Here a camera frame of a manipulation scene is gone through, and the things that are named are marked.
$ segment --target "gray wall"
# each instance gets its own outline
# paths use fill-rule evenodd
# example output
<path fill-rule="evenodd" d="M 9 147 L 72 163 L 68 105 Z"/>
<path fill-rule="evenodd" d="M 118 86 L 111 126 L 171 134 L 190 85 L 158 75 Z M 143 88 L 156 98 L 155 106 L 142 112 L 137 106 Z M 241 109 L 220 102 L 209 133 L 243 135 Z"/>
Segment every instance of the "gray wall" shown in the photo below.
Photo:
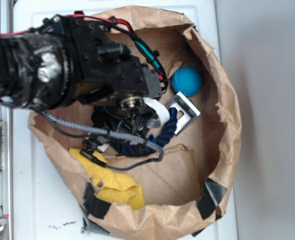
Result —
<path fill-rule="evenodd" d="M 240 102 L 240 240 L 295 240 L 295 0 L 216 0 L 222 64 Z"/>

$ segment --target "red wire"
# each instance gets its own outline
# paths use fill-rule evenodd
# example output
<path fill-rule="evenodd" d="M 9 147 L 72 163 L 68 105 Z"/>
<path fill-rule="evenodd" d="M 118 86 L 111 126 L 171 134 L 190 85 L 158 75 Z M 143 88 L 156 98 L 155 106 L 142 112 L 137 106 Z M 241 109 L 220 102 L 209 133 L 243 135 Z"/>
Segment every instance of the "red wire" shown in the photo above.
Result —
<path fill-rule="evenodd" d="M 122 24 L 122 25 L 125 25 L 130 32 L 133 32 L 131 25 L 124 19 L 115 19 L 115 21 L 112 22 L 112 20 L 110 19 L 97 17 L 97 16 L 88 16 L 84 14 L 72 14 L 72 15 L 66 15 L 65 17 L 90 18 L 90 19 L 100 20 L 100 21 L 104 21 L 104 22 L 112 23 L 112 24 Z"/>
<path fill-rule="evenodd" d="M 0 37 L 10 37 L 10 36 L 16 36 L 21 34 L 26 34 L 30 32 L 31 30 L 24 30 L 24 31 L 18 31 L 18 32 L 10 32 L 10 33 L 0 33 Z"/>
<path fill-rule="evenodd" d="M 157 75 L 160 80 L 163 80 L 163 76 L 161 74 L 158 73 Z"/>

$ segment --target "blue ball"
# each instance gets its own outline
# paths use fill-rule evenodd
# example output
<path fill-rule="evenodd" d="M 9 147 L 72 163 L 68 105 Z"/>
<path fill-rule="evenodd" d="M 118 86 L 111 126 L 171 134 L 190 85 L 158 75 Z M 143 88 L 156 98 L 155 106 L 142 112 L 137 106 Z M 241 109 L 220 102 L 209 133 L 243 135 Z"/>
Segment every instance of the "blue ball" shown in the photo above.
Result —
<path fill-rule="evenodd" d="M 175 93 L 182 92 L 186 97 L 196 94 L 202 86 L 202 77 L 193 67 L 179 68 L 172 77 L 172 87 Z"/>

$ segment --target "brown paper bag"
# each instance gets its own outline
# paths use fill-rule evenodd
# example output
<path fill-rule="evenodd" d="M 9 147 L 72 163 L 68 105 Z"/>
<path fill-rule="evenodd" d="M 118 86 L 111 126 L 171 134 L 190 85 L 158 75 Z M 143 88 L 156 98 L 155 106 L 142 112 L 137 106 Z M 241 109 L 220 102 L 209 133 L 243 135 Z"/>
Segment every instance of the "brown paper bag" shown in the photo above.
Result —
<path fill-rule="evenodd" d="M 128 20 L 138 36 L 151 49 L 160 52 L 159 60 L 169 77 L 181 66 L 192 66 L 202 73 L 203 87 L 191 97 L 201 116 L 165 146 L 162 162 L 145 164 L 128 172 L 141 183 L 146 206 L 134 211 L 129 205 L 97 198 L 99 189 L 68 152 L 68 148 L 82 148 L 82 140 L 60 135 L 35 113 L 30 115 L 29 128 L 44 143 L 47 155 L 71 193 L 89 213 L 88 218 L 110 236 L 172 240 L 197 234 L 225 214 L 237 170 L 242 125 L 235 90 L 213 48 L 183 14 L 126 6 L 98 16 Z M 117 42 L 125 41 L 133 54 L 145 61 L 126 35 L 112 31 L 108 36 Z M 173 95 L 169 87 L 160 101 L 166 104 Z M 69 121 L 92 125 L 92 106 L 76 102 L 51 112 Z M 115 166 L 129 166 L 138 161 L 113 156 L 115 152 L 111 149 L 107 152 L 110 156 L 106 159 Z"/>

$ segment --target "teal wire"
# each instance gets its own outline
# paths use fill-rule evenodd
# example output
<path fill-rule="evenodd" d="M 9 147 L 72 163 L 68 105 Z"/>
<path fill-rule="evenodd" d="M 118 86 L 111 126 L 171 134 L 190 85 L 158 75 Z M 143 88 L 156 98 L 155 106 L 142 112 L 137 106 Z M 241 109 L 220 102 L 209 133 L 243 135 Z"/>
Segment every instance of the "teal wire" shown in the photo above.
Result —
<path fill-rule="evenodd" d="M 139 41 L 135 41 L 135 44 L 138 45 L 142 50 L 143 52 L 151 59 L 153 60 L 154 57 L 152 56 L 152 54 L 146 49 L 145 46 L 143 46 Z M 160 68 L 160 65 L 157 63 L 157 61 L 153 61 L 153 64 L 157 67 L 157 68 Z"/>

